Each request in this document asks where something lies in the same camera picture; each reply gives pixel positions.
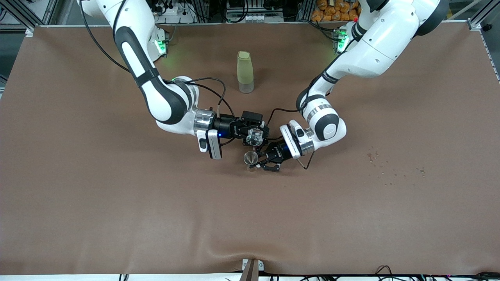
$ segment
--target brown table cover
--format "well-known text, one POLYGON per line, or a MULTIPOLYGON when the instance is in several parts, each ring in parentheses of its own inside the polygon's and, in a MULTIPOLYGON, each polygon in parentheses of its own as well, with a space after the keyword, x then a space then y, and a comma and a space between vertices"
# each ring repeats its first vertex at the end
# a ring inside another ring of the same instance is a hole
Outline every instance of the brown table cover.
MULTIPOLYGON (((111 29, 93 31, 119 58, 111 29)), ((156 65, 220 78, 236 114, 267 119, 333 57, 307 24, 220 24, 179 27, 156 65)), ((212 160, 159 129, 84 28, 36 28, 0 101, 0 274, 228 272, 243 258, 277 274, 500 271, 499 94, 480 34, 443 23, 380 77, 341 79, 328 99, 347 136, 309 170, 249 172, 239 141, 212 160)), ((216 102, 201 90, 201 107, 216 102)), ((290 119, 304 123, 277 112, 271 134, 290 119)))

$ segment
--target black band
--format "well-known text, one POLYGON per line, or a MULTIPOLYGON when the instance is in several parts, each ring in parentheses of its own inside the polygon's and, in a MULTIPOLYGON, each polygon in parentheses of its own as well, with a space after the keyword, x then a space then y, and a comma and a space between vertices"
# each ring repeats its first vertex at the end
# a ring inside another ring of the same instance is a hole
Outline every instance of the black band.
POLYGON ((193 98, 191 98, 191 92, 189 91, 188 86, 186 86, 186 84, 184 84, 184 82, 179 80, 179 79, 175 79, 173 82, 177 86, 179 86, 179 88, 181 88, 184 91, 184 93, 186 93, 187 101, 189 102, 189 107, 192 107, 193 106, 193 98))
POLYGON ((160 76, 160 73, 158 72, 158 69, 156 69, 156 68, 149 68, 148 70, 146 70, 146 72, 144 72, 143 74, 139 75, 139 77, 137 77, 135 79, 135 83, 137 84, 137 87, 140 87, 140 86, 146 84, 146 82, 148 82, 150 80, 153 80, 157 76, 160 76))
POLYGON ((352 36, 354 36, 354 40, 359 42, 361 40, 361 38, 363 37, 363 35, 365 35, 365 33, 367 31, 366 31, 366 29, 363 29, 360 26, 360 23, 358 21, 358 22, 356 22, 356 24, 352 25, 350 32, 352 33, 352 36))
POLYGON ((335 84, 339 81, 337 78, 334 78, 334 77, 328 75, 328 73, 326 71, 323 71, 323 73, 321 73, 321 77, 323 77, 323 79, 325 79, 327 82, 330 82, 332 84, 335 84))
POLYGON ((359 32, 361 33, 361 35, 365 35, 365 33, 367 33, 367 31, 368 31, 368 30, 364 29, 363 27, 361 27, 359 21, 356 22, 355 26, 356 26, 356 29, 359 30, 359 32))
POLYGON ((429 18, 416 30, 415 36, 423 36, 433 31, 443 21, 450 9, 448 1, 441 0, 429 18))

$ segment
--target metal frame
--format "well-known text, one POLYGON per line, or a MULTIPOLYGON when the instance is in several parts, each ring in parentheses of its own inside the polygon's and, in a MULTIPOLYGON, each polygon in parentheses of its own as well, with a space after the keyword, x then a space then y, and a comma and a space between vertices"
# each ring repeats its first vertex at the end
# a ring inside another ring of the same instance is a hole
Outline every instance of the metal frame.
POLYGON ((204 0, 192 0, 191 4, 194 6, 194 10, 199 14, 196 15, 199 23, 206 23, 209 17, 209 6, 204 0))
POLYGON ((459 10, 458 12, 454 13, 452 16, 450 16, 448 18, 449 21, 452 21, 454 19, 456 19, 458 16, 460 16, 461 14, 465 13, 466 11, 468 11, 470 8, 474 7, 475 5, 477 5, 479 2, 481 2, 482 0, 474 0, 472 1, 472 3, 468 4, 467 6, 465 6, 463 9, 459 10))
POLYGON ((0 0, 0 5, 14 17, 20 24, 0 24, 2 32, 24 32, 26 29, 33 31, 35 27, 49 24, 53 18, 53 11, 58 3, 58 0, 48 0, 47 7, 40 19, 21 0, 0 0))
POLYGON ((482 9, 477 11, 477 13, 468 19, 467 23, 469 25, 469 29, 479 30, 481 28, 481 23, 498 5, 500 5, 500 0, 489 0, 489 2, 482 9))
POLYGON ((44 24, 32 10, 21 1, 0 0, 0 4, 10 13, 11 16, 13 16, 18 22, 25 26, 26 29, 33 31, 36 26, 44 24))

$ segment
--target cable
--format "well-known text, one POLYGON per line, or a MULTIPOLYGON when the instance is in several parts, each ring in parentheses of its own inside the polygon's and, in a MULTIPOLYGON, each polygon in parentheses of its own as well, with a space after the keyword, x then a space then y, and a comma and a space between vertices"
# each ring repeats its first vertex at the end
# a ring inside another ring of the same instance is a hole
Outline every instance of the cable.
POLYGON ((328 34, 325 33, 325 30, 323 30, 323 28, 321 28, 319 22, 316 21, 316 24, 317 24, 317 29, 319 29, 319 31, 321 31, 321 34, 323 34, 326 38, 330 39, 333 42, 340 41, 340 39, 335 39, 335 38, 332 38, 332 37, 328 36, 328 34))
POLYGON ((159 1, 163 4, 163 9, 161 10, 161 13, 165 14, 167 12, 167 3, 165 3, 164 0, 159 0, 159 1))
POLYGON ((262 8, 264 8, 264 9, 266 9, 268 11, 274 11, 274 10, 278 10, 278 9, 283 9, 283 7, 287 5, 287 0, 282 0, 281 6, 266 5, 266 3, 269 3, 271 1, 274 1, 274 0, 264 0, 264 3, 262 3, 262 8))
MULTIPOLYGON (((216 95, 217 97, 219 97, 219 98, 221 97, 221 95, 220 95, 220 94, 218 94, 216 91, 212 90, 211 88, 209 88, 209 87, 207 87, 207 86, 205 86, 205 85, 202 85, 202 84, 196 84, 196 83, 194 83, 194 82, 188 82, 187 84, 202 87, 202 88, 204 88, 204 89, 209 90, 210 92, 212 92, 212 93, 213 93, 214 95, 216 95)), ((233 118, 234 118, 234 117, 236 117, 236 116, 235 116, 235 112, 233 111, 233 109, 231 108, 231 106, 229 105, 229 103, 228 103, 225 99, 223 99, 223 100, 222 100, 222 102, 223 102, 223 103, 227 106, 227 108, 228 108, 228 109, 229 109, 229 111, 231 112, 232 117, 233 117, 233 118)))
POLYGON ((321 27, 319 23, 316 25, 316 24, 314 24, 314 22, 312 22, 312 21, 310 21, 308 19, 299 19, 298 22, 308 23, 308 24, 312 25, 315 29, 320 28, 320 29, 322 29, 324 31, 334 31, 333 28, 321 27))
POLYGON ((5 19, 6 15, 7 15, 7 10, 4 10, 4 8, 0 7, 0 16, 1 16, 0 22, 5 19))
POLYGON ((228 145, 230 142, 232 142, 232 141, 234 141, 234 140, 235 140, 235 138, 233 137, 233 138, 231 138, 230 140, 228 140, 228 141, 226 141, 226 142, 224 142, 224 143, 221 143, 221 144, 220 144, 220 146, 221 146, 221 147, 223 147, 223 146, 225 146, 225 145, 228 145))
POLYGON ((129 274, 120 274, 120 276, 118 276, 118 281, 122 281, 122 275, 124 275, 123 281, 127 281, 129 279, 129 274))
POLYGON ((117 31, 117 23, 118 23, 118 18, 120 17, 120 14, 122 13, 122 9, 125 6, 125 2, 127 0, 121 1, 120 7, 118 7, 118 11, 116 12, 116 16, 114 16, 114 21, 113 21, 113 42, 115 42, 115 32, 117 31))
MULTIPOLYGON (((186 10, 186 5, 187 5, 188 3, 187 3, 186 1, 184 1, 183 3, 184 3, 184 6, 183 6, 182 8, 183 8, 184 10, 186 10)), ((198 17, 202 18, 202 19, 203 19, 203 21, 204 21, 205 23, 207 22, 207 20, 210 20, 210 17, 206 17, 206 16, 202 16, 202 15, 200 15, 200 14, 196 11, 196 9, 192 9, 190 5, 187 5, 187 7, 189 8, 189 13, 191 13, 191 11, 192 11, 192 12, 193 12, 193 13, 195 13, 198 17)))
MULTIPOLYGON (((313 86, 314 82, 316 82, 317 78, 319 77, 316 76, 313 80, 311 80, 311 82, 309 83, 309 86, 307 87, 307 93, 305 94, 305 98, 307 99, 309 97, 309 90, 311 89, 311 87, 313 86)), ((306 106, 308 105, 307 102, 304 102, 304 104, 299 108, 299 109, 284 109, 284 108, 279 108, 279 107, 276 107, 274 108, 272 111, 271 111, 271 115, 269 116, 269 119, 267 120, 267 126, 269 126, 269 123, 271 122, 271 119, 273 119, 273 116, 275 114, 275 111, 283 111, 283 112, 299 112, 303 109, 306 108, 306 106)))
POLYGON ((219 82, 220 84, 222 84, 222 88, 223 88, 222 96, 220 97, 219 101, 217 102, 217 105, 220 106, 222 101, 224 100, 224 96, 226 95, 226 83, 224 83, 224 81, 222 81, 221 79, 215 78, 215 77, 197 78, 197 79, 190 80, 188 82, 196 82, 196 81, 201 81, 201 80, 215 80, 215 81, 219 82))
MULTIPOLYGON (((115 65, 119 66, 121 69, 123 69, 124 71, 130 73, 130 70, 128 70, 126 67, 124 67, 123 65, 121 65, 120 63, 118 63, 116 60, 114 60, 104 49, 103 47, 101 46, 101 44, 99 44, 99 42, 96 40, 96 38, 94 37, 94 34, 92 34, 92 31, 89 27, 89 24, 87 23, 87 18, 85 17, 85 13, 84 13, 84 8, 82 6, 82 0, 78 0, 79 3, 80 3, 80 13, 81 13, 81 16, 83 18, 83 23, 85 24, 85 28, 87 29, 87 32, 88 34, 90 35, 90 37, 92 38, 92 41, 95 43, 95 45, 99 48, 99 50, 110 60, 112 61, 115 65)), ((123 7, 123 4, 125 3, 126 0, 123 0, 121 2, 121 5, 120 5, 120 8, 118 9, 118 13, 116 14, 116 17, 114 18, 114 24, 113 24, 113 36, 115 35, 115 27, 116 27, 116 22, 118 21, 118 16, 119 16, 119 12, 121 10, 121 8, 123 7)), ((166 79, 163 79, 163 82, 165 82, 165 84, 171 84, 173 83, 172 81, 170 80, 166 80, 166 79)), ((191 81, 188 81, 186 82, 186 84, 190 84, 190 85, 195 85, 195 86, 200 86, 204 89, 207 89, 209 90, 210 92, 214 93, 217 97, 219 97, 219 102, 217 103, 217 106, 220 106, 222 102, 224 102, 224 104, 227 106, 227 108, 229 109, 229 111, 231 112, 231 115, 233 117, 235 117, 235 112, 233 111, 233 109, 231 108, 231 106, 229 105, 229 103, 224 99, 224 95, 226 94, 226 84, 218 79, 218 78, 214 78, 214 77, 203 77, 203 78, 198 78, 198 79, 194 79, 194 80, 191 80, 191 81), (222 95, 218 94, 216 91, 212 90, 211 88, 205 86, 205 85, 201 85, 201 84, 196 84, 194 83, 195 81, 200 81, 200 80, 215 80, 215 81, 219 81, 223 88, 224 88, 224 92, 222 93, 222 95)))
POLYGON ((278 137, 271 137, 271 138, 267 138, 268 141, 277 141, 279 139, 283 139, 283 135, 280 135, 278 137))
POLYGON ((172 37, 168 38, 168 42, 171 42, 172 40, 174 40, 174 35, 176 34, 176 30, 177 30, 177 25, 179 23, 176 23, 175 24, 175 27, 173 28, 173 32, 172 32, 172 37))
POLYGON ((222 7, 222 0, 219 0, 219 13, 220 13, 220 17, 227 23, 233 23, 233 24, 237 24, 241 21, 243 21, 247 15, 249 14, 249 10, 250 10, 250 5, 249 5, 249 1, 248 0, 245 0, 245 4, 246 4, 246 11, 245 11, 245 6, 243 6, 243 15, 241 15, 241 17, 237 20, 237 21, 231 21, 230 19, 228 19, 227 17, 224 16, 224 9, 221 9, 222 7))
POLYGON ((381 265, 377 268, 377 271, 375 272, 375 275, 379 274, 382 270, 387 269, 389 271, 389 274, 392 276, 393 272, 391 271, 391 268, 388 265, 381 265))
POLYGON ((78 0, 80 2, 80 13, 81 13, 81 16, 83 18, 83 23, 85 24, 85 28, 87 29, 87 32, 88 32, 88 35, 90 35, 90 37, 92 38, 92 41, 94 41, 95 45, 97 45, 97 47, 99 48, 99 50, 104 54, 106 55, 106 57, 112 61, 115 65, 119 66, 121 69, 123 69, 124 71, 130 73, 130 70, 128 70, 125 66, 119 64, 116 60, 114 60, 104 49, 103 47, 99 44, 99 42, 97 42, 96 38, 94 37, 94 35, 92 34, 92 31, 89 27, 89 24, 87 23, 87 18, 85 17, 85 13, 84 13, 84 8, 82 6, 82 0, 78 0))
POLYGON ((309 169, 309 165, 311 164, 311 160, 313 159, 313 156, 314 156, 315 152, 316 152, 316 150, 311 153, 311 157, 309 157, 309 161, 307 161, 307 166, 304 166, 304 164, 302 164, 301 160, 299 158, 297 158, 297 161, 300 163, 300 165, 302 166, 302 168, 304 168, 304 170, 309 169))

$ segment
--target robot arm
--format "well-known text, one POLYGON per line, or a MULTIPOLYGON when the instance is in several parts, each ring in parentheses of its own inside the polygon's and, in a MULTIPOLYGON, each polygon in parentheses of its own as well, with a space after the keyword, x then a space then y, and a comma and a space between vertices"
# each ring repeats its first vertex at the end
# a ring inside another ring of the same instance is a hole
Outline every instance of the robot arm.
POLYGON ((273 171, 267 163, 274 163, 279 170, 279 165, 287 159, 298 159, 342 139, 347 133, 346 124, 327 101, 326 94, 346 75, 374 78, 383 74, 415 35, 433 30, 447 11, 445 0, 415 0, 413 3, 390 0, 382 1, 382 7, 375 8, 367 0, 360 0, 360 4, 363 12, 359 21, 344 26, 351 40, 343 46, 347 50, 337 56, 297 98, 296 108, 309 128, 302 128, 295 120, 281 126, 283 140, 271 143, 269 149, 260 155, 265 155, 265 159, 253 166, 273 171), (420 27, 426 22, 431 26, 424 26, 422 31, 420 27))
POLYGON ((122 0, 96 2, 112 27, 116 19, 115 44, 158 126, 168 132, 195 136, 193 106, 198 103, 198 87, 180 81, 163 82, 149 54, 157 27, 147 2, 125 0, 120 12, 122 0))
POLYGON ((215 116, 211 109, 198 108, 199 89, 190 78, 179 76, 164 82, 151 59, 158 57, 154 36, 158 28, 146 1, 89 2, 85 4, 86 13, 95 15, 100 10, 112 27, 116 22, 115 44, 142 92, 149 113, 161 129, 197 137, 199 150, 209 152, 213 159, 222 158, 220 138, 243 139, 244 145, 254 147, 263 144, 269 129, 261 114, 244 111, 241 117, 215 116))

